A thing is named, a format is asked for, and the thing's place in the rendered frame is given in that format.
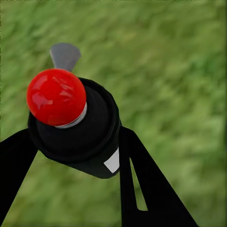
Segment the pesticide atomizer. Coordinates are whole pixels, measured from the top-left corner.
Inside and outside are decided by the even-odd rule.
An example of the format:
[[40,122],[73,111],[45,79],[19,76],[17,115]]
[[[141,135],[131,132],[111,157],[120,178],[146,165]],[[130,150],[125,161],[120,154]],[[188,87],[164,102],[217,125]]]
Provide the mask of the pesticide atomizer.
[[120,171],[119,109],[97,82],[71,73],[80,58],[71,44],[53,44],[55,69],[38,73],[27,87],[30,137],[45,157],[100,179]]

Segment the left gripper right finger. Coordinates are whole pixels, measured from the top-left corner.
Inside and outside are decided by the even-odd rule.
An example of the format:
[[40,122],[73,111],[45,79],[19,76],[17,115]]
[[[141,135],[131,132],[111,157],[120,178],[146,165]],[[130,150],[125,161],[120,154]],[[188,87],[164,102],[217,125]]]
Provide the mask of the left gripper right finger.
[[[130,158],[148,211],[137,208]],[[137,134],[120,126],[122,227],[198,227]]]

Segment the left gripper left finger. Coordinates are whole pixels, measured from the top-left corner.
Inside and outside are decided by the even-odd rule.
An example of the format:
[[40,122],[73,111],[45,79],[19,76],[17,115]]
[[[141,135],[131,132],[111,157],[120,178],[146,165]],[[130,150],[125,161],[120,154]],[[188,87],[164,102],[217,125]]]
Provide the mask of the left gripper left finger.
[[0,227],[37,152],[28,128],[0,143]]

